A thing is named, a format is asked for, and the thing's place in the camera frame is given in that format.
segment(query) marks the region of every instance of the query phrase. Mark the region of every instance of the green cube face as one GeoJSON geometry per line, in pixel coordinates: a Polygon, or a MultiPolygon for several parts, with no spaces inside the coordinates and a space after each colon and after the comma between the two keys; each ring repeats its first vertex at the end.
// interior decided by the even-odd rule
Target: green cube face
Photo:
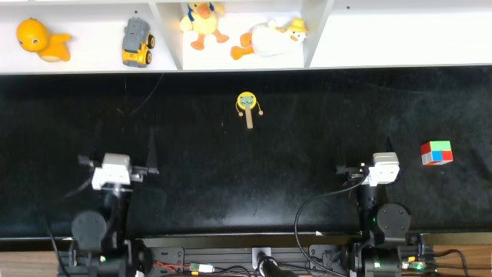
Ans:
{"type": "Polygon", "coordinates": [[[449,141],[430,142],[431,151],[451,151],[451,143],[449,141]]]}

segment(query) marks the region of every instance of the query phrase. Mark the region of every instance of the toy head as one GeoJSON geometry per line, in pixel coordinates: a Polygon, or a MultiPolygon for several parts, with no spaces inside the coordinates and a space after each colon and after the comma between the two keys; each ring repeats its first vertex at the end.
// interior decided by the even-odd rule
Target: toy head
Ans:
{"type": "Polygon", "coordinates": [[[239,108],[246,109],[246,107],[253,108],[256,105],[256,97],[251,92],[243,92],[238,96],[239,108]]]}
{"type": "Polygon", "coordinates": [[[297,43],[302,43],[306,39],[307,29],[304,27],[304,21],[300,18],[295,18],[292,24],[285,31],[291,39],[297,43]]]}
{"type": "Polygon", "coordinates": [[[24,20],[17,27],[17,39],[21,47],[29,52],[40,52],[49,45],[51,34],[48,29],[36,19],[24,20]]]}
{"type": "Polygon", "coordinates": [[[189,10],[188,16],[191,16],[191,12],[196,12],[202,18],[207,19],[210,17],[210,14],[214,11],[214,6],[210,2],[189,2],[188,10],[189,10]]]}

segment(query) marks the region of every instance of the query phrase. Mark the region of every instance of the wooden handle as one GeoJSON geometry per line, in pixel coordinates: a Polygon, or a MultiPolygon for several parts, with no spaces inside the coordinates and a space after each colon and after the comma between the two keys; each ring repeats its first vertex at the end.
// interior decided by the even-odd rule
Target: wooden handle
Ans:
{"type": "Polygon", "coordinates": [[[251,116],[251,109],[246,107],[246,125],[248,128],[253,128],[253,117],[251,116]]]}

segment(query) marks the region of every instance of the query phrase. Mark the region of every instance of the yellow hat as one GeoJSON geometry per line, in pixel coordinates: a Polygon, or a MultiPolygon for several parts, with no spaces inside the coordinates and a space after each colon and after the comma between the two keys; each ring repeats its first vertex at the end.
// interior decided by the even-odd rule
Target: yellow hat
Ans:
{"type": "Polygon", "coordinates": [[[294,32],[308,32],[307,29],[304,27],[304,20],[300,18],[294,18],[291,25],[287,27],[287,30],[291,30],[294,32]]]}

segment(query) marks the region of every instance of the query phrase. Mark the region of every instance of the duck beak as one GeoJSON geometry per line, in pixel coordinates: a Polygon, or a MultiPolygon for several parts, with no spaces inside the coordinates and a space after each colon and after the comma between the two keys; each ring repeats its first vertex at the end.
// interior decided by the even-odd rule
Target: duck beak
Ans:
{"type": "Polygon", "coordinates": [[[211,10],[208,4],[199,5],[197,11],[202,18],[207,19],[210,17],[211,10]]]}

